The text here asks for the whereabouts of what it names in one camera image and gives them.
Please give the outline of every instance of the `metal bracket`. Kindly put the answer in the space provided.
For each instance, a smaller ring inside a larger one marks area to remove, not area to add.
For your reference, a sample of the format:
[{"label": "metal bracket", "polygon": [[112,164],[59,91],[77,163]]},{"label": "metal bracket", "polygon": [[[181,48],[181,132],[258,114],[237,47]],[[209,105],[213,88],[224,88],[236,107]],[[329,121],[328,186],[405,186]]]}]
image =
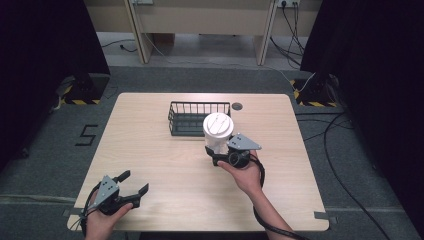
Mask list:
[{"label": "metal bracket", "polygon": [[119,186],[109,176],[104,176],[100,184],[99,191],[97,193],[94,203],[88,207],[88,209],[97,208],[102,204],[108,197],[112,196],[116,191],[119,191]]},{"label": "metal bracket", "polygon": [[250,140],[248,137],[244,136],[241,133],[237,133],[232,137],[228,142],[227,146],[237,150],[260,150],[262,147]]}]

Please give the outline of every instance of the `black curtain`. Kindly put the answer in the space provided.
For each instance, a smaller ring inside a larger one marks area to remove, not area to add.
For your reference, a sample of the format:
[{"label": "black curtain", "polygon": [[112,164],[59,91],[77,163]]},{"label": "black curtain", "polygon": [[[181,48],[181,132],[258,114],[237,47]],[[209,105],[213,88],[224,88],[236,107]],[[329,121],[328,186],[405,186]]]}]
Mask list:
[{"label": "black curtain", "polygon": [[0,170],[31,140],[68,76],[109,74],[82,0],[0,2]]},{"label": "black curtain", "polygon": [[364,148],[424,237],[424,1],[353,2],[323,0],[301,69],[339,78]]}]

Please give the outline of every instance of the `light wood tabletop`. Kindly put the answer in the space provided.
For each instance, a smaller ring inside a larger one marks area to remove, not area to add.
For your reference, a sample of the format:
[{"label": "light wood tabletop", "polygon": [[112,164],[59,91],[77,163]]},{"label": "light wood tabletop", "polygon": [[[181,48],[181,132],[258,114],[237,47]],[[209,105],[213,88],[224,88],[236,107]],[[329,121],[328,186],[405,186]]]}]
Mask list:
[{"label": "light wood tabletop", "polygon": [[[327,220],[314,173],[288,96],[283,94],[123,93],[118,97],[75,208],[83,208],[104,175],[126,170],[120,196],[146,183],[140,207],[116,225],[126,231],[263,231],[249,198],[232,176],[214,167],[203,137],[171,136],[171,101],[241,103],[231,109],[234,133],[262,146],[264,192],[295,231],[324,231]],[[68,228],[77,221],[71,215]]]}]

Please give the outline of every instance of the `black wire basket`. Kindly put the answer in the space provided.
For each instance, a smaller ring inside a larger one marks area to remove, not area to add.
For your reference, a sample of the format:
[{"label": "black wire basket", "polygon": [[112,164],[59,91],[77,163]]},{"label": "black wire basket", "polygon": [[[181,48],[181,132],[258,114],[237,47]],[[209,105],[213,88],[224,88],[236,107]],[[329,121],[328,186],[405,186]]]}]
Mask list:
[{"label": "black wire basket", "polygon": [[169,107],[169,130],[172,136],[204,137],[203,121],[211,113],[231,117],[229,102],[177,102]]}]

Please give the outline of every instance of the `hand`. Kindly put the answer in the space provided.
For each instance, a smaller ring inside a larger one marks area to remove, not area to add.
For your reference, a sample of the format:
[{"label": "hand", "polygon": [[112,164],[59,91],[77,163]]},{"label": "hand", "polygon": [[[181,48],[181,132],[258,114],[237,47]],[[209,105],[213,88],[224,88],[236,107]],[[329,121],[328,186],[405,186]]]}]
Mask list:
[{"label": "hand", "polygon": [[[90,203],[96,199],[98,190],[93,194]],[[132,203],[122,206],[116,213],[107,216],[99,210],[89,212],[87,219],[86,240],[106,240],[112,234],[115,224],[133,207]]]},{"label": "hand", "polygon": [[[256,151],[251,150],[250,154],[256,157],[252,157],[252,160],[257,161]],[[262,191],[260,184],[261,173],[259,167],[254,162],[250,161],[243,169],[235,168],[224,161],[218,161],[218,166],[229,172],[234,177],[237,186],[248,196]]]}]

